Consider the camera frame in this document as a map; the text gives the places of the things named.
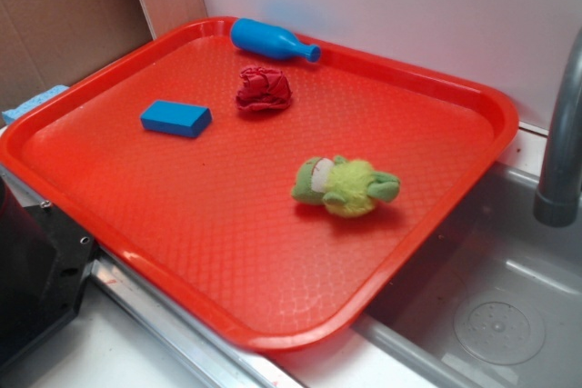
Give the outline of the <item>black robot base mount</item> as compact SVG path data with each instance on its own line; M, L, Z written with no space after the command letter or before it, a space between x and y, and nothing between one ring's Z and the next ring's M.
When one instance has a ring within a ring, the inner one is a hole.
M1 370L74 320L95 238L57 206L22 206L1 183Z

